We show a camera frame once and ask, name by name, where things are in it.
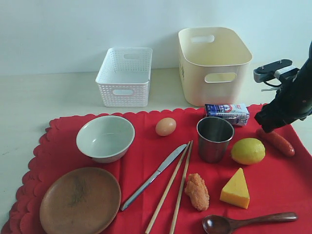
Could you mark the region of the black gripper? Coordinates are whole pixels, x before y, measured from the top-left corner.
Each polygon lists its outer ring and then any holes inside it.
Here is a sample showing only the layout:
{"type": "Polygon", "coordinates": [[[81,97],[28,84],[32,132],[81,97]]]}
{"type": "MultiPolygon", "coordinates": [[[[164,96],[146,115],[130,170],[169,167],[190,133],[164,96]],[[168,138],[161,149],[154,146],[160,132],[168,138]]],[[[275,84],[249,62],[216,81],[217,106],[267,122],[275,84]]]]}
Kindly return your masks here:
{"type": "Polygon", "coordinates": [[[255,120],[266,132],[304,120],[312,114],[312,62],[306,61],[296,76],[281,83],[277,79],[264,82],[276,89],[275,98],[263,105],[255,120]]]}

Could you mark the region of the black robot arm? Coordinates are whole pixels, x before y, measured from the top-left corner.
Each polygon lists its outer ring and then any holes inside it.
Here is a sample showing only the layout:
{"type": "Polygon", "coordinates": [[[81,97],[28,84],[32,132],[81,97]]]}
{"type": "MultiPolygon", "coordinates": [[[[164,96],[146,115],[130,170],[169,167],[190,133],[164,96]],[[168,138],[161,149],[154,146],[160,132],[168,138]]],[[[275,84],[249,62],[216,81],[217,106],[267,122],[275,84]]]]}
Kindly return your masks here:
{"type": "Polygon", "coordinates": [[[305,120],[312,114],[312,48],[304,65],[299,69],[289,59],[282,59],[253,71],[257,83],[264,83],[276,90],[274,99],[263,105],[255,120],[264,132],[305,120]]]}

